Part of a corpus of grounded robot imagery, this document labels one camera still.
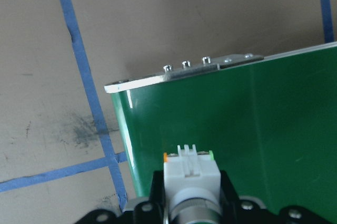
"floor stain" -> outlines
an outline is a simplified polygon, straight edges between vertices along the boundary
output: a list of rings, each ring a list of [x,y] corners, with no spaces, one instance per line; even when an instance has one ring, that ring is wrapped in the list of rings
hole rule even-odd
[[[98,209],[106,209],[106,210],[112,210],[114,212],[119,211],[118,207],[116,207],[116,204],[113,202],[116,200],[116,194],[105,196],[101,199],[97,200],[96,208]]]
[[[101,135],[119,131],[118,128],[109,128],[97,132],[95,122],[91,115],[80,116],[76,112],[70,113],[67,116],[66,123],[60,128],[61,131],[58,133],[57,141],[66,145],[73,145],[79,149],[93,149],[100,143]]]
[[[28,139],[28,133],[29,133],[29,130],[31,129],[31,124],[32,124],[32,122],[29,121],[29,124],[28,124],[28,126],[26,128],[26,139]]]

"metal cylinder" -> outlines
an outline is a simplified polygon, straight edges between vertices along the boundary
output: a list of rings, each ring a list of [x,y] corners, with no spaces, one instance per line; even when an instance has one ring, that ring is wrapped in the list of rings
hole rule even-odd
[[[221,209],[215,203],[201,198],[187,199],[170,213],[172,224],[221,223]]]

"white connector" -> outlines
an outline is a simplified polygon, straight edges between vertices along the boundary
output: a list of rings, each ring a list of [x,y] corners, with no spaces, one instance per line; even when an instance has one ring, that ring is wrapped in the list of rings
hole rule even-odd
[[[178,155],[164,154],[164,186],[169,211],[179,203],[203,198],[219,205],[221,175],[213,153],[177,146]]]

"green metal plate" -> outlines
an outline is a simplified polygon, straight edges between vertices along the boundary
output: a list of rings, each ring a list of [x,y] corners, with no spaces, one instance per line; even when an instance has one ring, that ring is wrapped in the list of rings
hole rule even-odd
[[[138,196],[163,152],[213,150],[240,195],[337,222],[337,48],[112,94]]]

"blue tape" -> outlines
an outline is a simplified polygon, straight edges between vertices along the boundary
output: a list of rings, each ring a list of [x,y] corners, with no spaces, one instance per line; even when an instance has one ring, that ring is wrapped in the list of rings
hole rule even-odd
[[[126,162],[126,153],[125,152],[121,152],[117,154],[117,162],[121,163],[121,162]]]
[[[81,74],[84,90],[89,102],[91,113],[95,122],[95,126],[100,137],[102,148],[106,158],[108,159],[108,167],[111,173],[115,190],[118,196],[120,207],[123,209],[126,204],[126,191],[118,166],[117,157],[113,149],[108,129],[104,120],[102,108],[98,100],[95,84],[91,75],[89,62],[85,53],[80,29],[75,16],[74,7],[71,0],[60,0],[65,23],[68,27],[72,38],[72,46],[77,61],[78,69]]]
[[[326,43],[333,42],[334,35],[330,0],[321,0],[321,11],[323,18],[324,41]]]
[[[32,186],[38,183],[44,183],[59,178],[73,176],[82,172],[100,169],[106,167],[107,165],[107,159],[100,158],[58,170],[47,171],[35,176],[11,179],[0,183],[0,192],[10,191],[22,187]]]

